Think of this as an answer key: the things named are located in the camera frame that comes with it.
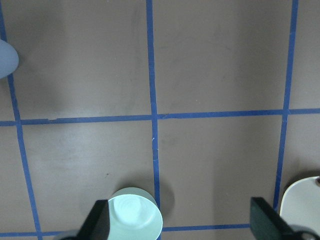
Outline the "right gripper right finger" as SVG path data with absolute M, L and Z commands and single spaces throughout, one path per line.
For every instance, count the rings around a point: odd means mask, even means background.
M 256 240 L 293 240 L 295 232 L 263 197 L 250 199 L 250 230 Z

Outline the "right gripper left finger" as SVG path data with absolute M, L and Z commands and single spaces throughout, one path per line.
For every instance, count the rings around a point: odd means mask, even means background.
M 83 225 L 76 234 L 76 240 L 107 240 L 110 233 L 110 212 L 107 199 L 97 200 Z

